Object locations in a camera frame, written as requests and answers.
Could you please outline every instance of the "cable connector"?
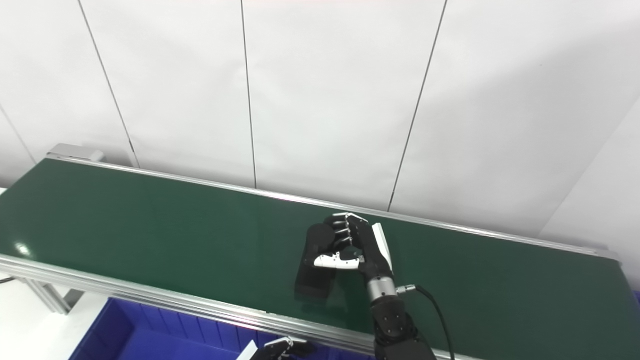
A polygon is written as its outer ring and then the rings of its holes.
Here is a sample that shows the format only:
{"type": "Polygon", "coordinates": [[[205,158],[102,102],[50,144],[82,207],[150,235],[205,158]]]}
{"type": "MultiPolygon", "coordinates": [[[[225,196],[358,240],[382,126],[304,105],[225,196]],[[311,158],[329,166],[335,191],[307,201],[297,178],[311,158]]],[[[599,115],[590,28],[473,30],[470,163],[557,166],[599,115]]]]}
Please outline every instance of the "cable connector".
{"type": "Polygon", "coordinates": [[[408,291],[413,291],[413,290],[415,290],[415,285],[414,284],[402,285],[402,286],[398,286],[396,288],[396,293],[402,294],[402,293],[406,293],[408,291]]]}

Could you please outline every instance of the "blue crate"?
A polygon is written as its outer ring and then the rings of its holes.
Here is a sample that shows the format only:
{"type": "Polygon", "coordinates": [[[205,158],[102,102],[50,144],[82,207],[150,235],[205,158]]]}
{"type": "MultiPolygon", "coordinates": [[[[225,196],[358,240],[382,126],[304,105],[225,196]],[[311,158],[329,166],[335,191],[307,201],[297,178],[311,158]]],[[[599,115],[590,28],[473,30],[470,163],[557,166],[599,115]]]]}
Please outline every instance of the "blue crate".
{"type": "MultiPolygon", "coordinates": [[[[278,336],[110,298],[70,360],[235,360],[253,340],[258,347],[278,336]]],[[[308,360],[374,360],[316,345],[308,360]]]]}

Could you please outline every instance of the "black cable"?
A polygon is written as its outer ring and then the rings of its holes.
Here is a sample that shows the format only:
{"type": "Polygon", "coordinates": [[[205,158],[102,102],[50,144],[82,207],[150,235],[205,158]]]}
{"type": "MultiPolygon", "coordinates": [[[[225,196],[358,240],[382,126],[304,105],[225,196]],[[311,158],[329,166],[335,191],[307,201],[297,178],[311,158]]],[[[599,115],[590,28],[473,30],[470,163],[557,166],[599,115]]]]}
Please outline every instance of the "black cable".
{"type": "Polygon", "coordinates": [[[436,311],[438,312],[438,316],[440,317],[440,323],[442,323],[442,329],[444,330],[444,336],[447,338],[447,345],[449,346],[449,357],[451,358],[451,360],[455,360],[453,345],[451,344],[451,337],[449,336],[449,330],[447,330],[447,324],[444,322],[444,315],[440,310],[440,306],[438,306],[438,303],[436,302],[436,299],[433,297],[433,295],[430,294],[430,292],[428,292],[427,290],[425,290],[422,286],[416,285],[415,289],[419,291],[421,294],[423,294],[424,296],[426,296],[427,299],[431,301],[431,303],[433,304],[433,307],[435,307],[436,311]]]}
{"type": "Polygon", "coordinates": [[[11,280],[15,280],[15,278],[13,276],[5,277],[4,279],[0,279],[0,284],[10,282],[11,280]]]}

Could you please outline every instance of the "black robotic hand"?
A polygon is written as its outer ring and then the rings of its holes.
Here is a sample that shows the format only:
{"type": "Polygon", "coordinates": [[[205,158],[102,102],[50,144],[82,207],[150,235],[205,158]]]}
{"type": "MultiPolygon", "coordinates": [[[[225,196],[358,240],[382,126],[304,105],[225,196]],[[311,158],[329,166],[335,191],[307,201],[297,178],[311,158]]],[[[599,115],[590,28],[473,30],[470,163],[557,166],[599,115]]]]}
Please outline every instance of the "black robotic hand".
{"type": "Polygon", "coordinates": [[[316,351],[316,347],[306,340],[285,336],[270,341],[251,356],[250,360],[282,360],[291,355],[307,357],[316,351]]]}
{"type": "Polygon", "coordinates": [[[398,296],[381,224],[371,225],[354,213],[336,213],[309,227],[296,292],[326,298],[336,270],[358,270],[364,278],[376,359],[436,360],[398,296]],[[360,249],[361,254],[347,252],[349,247],[360,249]]]}

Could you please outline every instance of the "white floor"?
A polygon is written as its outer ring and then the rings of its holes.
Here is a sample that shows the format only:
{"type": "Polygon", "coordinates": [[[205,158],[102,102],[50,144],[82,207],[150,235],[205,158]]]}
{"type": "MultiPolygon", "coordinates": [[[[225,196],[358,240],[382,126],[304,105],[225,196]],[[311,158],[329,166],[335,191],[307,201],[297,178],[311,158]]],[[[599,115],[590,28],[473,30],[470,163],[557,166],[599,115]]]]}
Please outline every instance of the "white floor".
{"type": "MultiPolygon", "coordinates": [[[[68,290],[56,289],[63,295],[68,290]]],[[[106,301],[85,293],[65,316],[50,312],[18,280],[0,284],[0,359],[68,359],[106,301]]]]}

